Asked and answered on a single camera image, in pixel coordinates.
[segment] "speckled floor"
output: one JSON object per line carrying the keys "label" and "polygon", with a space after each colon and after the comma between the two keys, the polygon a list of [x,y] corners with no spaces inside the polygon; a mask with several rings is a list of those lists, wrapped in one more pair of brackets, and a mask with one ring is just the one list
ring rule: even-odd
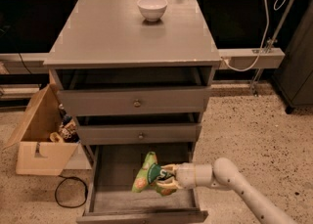
{"label": "speckled floor", "polygon": [[[231,159],[249,182],[298,223],[313,219],[313,109],[285,114],[285,106],[268,83],[258,98],[245,85],[214,85],[195,162]],[[14,131],[22,111],[0,112],[0,149]],[[0,222],[71,224],[83,213],[55,203],[58,177],[15,174],[18,147],[0,153]],[[89,180],[90,171],[67,170],[65,176]],[[233,192],[198,189],[205,224],[258,223]],[[64,186],[64,200],[83,199],[82,186]]]}

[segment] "cardboard flap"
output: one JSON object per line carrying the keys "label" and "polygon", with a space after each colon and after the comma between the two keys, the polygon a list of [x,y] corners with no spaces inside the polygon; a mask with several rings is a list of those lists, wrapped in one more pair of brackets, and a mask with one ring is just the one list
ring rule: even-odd
{"label": "cardboard flap", "polygon": [[61,123],[58,106],[59,102],[50,85],[35,93],[4,149],[24,140],[42,141],[49,138],[50,133],[55,132]]}
{"label": "cardboard flap", "polygon": [[78,144],[21,142],[17,174],[60,175]]}

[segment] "drawer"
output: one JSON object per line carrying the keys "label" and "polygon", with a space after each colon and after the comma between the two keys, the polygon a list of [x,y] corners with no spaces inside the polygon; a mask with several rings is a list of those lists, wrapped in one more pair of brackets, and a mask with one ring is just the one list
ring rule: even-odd
{"label": "drawer", "polygon": [[197,142],[200,124],[80,126],[83,145]]}
{"label": "drawer", "polygon": [[56,69],[60,90],[124,89],[147,87],[203,87],[212,67],[112,67]]}
{"label": "drawer", "polygon": [[71,115],[115,115],[157,112],[203,112],[209,90],[60,91],[58,96]]}
{"label": "drawer", "polygon": [[207,216],[201,211],[196,191],[179,190],[162,197],[155,190],[132,193],[134,179],[147,152],[154,151],[158,163],[189,162],[187,143],[98,146],[92,182],[82,217],[77,223],[201,223]]}

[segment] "cabinet top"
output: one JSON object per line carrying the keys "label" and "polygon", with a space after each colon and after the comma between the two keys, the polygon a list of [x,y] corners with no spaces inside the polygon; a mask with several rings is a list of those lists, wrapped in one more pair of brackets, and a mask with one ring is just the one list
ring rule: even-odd
{"label": "cabinet top", "polygon": [[138,0],[78,0],[45,65],[55,68],[218,66],[197,0],[167,0],[147,22]]}

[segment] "open cardboard box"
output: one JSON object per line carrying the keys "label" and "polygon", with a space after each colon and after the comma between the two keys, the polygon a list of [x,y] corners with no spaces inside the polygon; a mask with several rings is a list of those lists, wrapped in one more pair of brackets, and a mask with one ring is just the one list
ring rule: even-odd
{"label": "open cardboard box", "polygon": [[60,175],[64,169],[91,169],[78,143],[49,142],[61,124],[59,102],[53,86],[35,93],[5,148],[20,143],[17,174]]}

